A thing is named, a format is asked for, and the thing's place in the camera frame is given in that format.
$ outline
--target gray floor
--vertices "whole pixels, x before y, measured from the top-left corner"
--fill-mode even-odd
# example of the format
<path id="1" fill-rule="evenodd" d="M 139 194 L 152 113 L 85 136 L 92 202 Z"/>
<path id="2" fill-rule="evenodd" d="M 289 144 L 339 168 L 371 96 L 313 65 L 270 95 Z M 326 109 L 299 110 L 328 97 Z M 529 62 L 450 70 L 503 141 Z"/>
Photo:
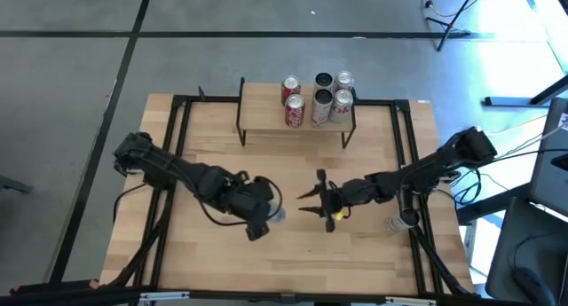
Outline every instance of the gray floor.
<path id="1" fill-rule="evenodd" d="M 452 12 L 462 0 L 435 0 Z M 0 0 L 0 30 L 130 30 L 140 0 Z M 420 0 L 152 0 L 143 30 L 439 31 Z M 310 81 L 351 70 L 364 98 L 428 99 L 440 140 L 498 131 L 543 111 L 487 109 L 487 95 L 532 96 L 563 72 L 526 0 L 480 0 L 460 27 L 494 40 L 140 39 L 134 51 L 66 279 L 97 278 L 123 178 L 112 151 L 138 128 L 149 93 L 236 95 L 241 76 Z M 0 40 L 0 174 L 32 195 L 0 192 L 0 294 L 41 281 L 75 195 L 122 58 L 124 39 Z M 516 138 L 499 138 L 500 149 Z M 484 195 L 498 192 L 488 187 Z"/>

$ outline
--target wooden tabletop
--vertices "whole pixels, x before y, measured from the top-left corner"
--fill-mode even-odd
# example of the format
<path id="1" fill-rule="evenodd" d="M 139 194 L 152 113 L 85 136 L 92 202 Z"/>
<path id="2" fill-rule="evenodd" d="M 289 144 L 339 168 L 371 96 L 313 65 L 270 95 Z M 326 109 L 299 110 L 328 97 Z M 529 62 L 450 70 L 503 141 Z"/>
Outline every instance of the wooden tabletop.
<path id="1" fill-rule="evenodd" d="M 342 123 L 325 122 L 320 128 L 310 124 L 312 114 L 313 84 L 303 84 L 300 94 L 304 98 L 304 123 L 299 128 L 290 128 L 284 122 L 284 106 L 280 99 L 280 84 L 248 83 L 242 88 L 241 129 L 251 130 L 290 130 L 290 131 L 329 131 L 349 132 L 353 127 L 351 117 Z"/>
<path id="2" fill-rule="evenodd" d="M 140 129 L 162 144 L 171 95 L 149 96 Z M 421 157 L 438 147 L 431 105 L 411 102 Z M 355 207 L 352 217 L 326 233 L 321 219 L 298 211 L 318 206 L 317 197 L 296 200 L 317 183 L 316 169 L 340 185 L 365 174 L 397 169 L 388 107 L 358 106 L 349 148 L 336 143 L 339 133 L 314 135 L 287 131 L 247 135 L 241 146 L 235 128 L 236 103 L 193 103 L 183 157 L 220 165 L 232 172 L 245 169 L 272 179 L 284 195 L 286 220 L 269 224 L 270 233 L 250 242 L 244 227 L 219 227 L 200 211 L 193 195 L 178 184 L 165 248 L 159 287 L 184 290 L 302 292 L 328 294 L 417 294 L 408 233 L 389 234 L 384 220 L 398 211 L 395 200 Z M 399 116 L 406 158 L 410 152 Z M 180 120 L 174 132 L 178 132 Z M 176 146 L 178 134 L 172 139 Z M 140 184 L 141 175 L 127 178 L 125 189 Z M 146 220 L 150 187 L 122 198 L 108 247 L 101 282 L 115 278 L 138 249 Z M 432 194 L 430 216 L 439 255 L 463 286 L 473 289 L 454 213 L 443 194 Z M 211 214 L 221 221 L 233 216 Z M 422 252 L 427 288 L 431 291 L 428 257 Z M 146 266 L 149 281 L 151 263 Z"/>

